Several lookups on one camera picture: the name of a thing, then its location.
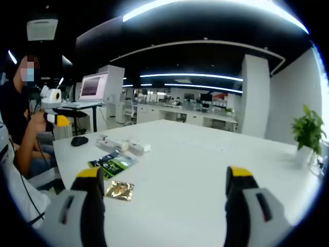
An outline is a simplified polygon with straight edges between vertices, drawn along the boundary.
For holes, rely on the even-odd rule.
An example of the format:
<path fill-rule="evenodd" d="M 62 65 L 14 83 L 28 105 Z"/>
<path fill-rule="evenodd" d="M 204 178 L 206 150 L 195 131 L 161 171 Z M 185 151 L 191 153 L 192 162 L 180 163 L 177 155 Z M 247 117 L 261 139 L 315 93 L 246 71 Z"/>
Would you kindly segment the person's left hand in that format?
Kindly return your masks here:
<path fill-rule="evenodd" d="M 48 113 L 37 112 L 31 116 L 30 123 L 38 133 L 49 132 L 53 129 L 53 123 L 48 119 Z"/>

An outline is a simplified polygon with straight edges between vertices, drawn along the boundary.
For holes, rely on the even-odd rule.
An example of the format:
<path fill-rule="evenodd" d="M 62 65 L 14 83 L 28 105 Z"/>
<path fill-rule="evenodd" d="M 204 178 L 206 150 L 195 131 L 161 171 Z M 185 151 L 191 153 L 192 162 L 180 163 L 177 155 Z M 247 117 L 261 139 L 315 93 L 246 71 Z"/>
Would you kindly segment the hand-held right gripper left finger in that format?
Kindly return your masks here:
<path fill-rule="evenodd" d="M 107 246 L 101 167 L 88 168 L 45 211 L 39 234 L 48 246 Z"/>

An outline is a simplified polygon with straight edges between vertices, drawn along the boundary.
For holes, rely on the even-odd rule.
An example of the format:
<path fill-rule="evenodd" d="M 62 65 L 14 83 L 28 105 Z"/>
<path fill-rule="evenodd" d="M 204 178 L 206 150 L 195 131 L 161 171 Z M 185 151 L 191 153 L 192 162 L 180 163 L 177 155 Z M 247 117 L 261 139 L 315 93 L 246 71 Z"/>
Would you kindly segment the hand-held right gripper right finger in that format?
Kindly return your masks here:
<path fill-rule="evenodd" d="M 278 246 L 292 230 L 282 203 L 252 173 L 227 167 L 225 246 Z"/>

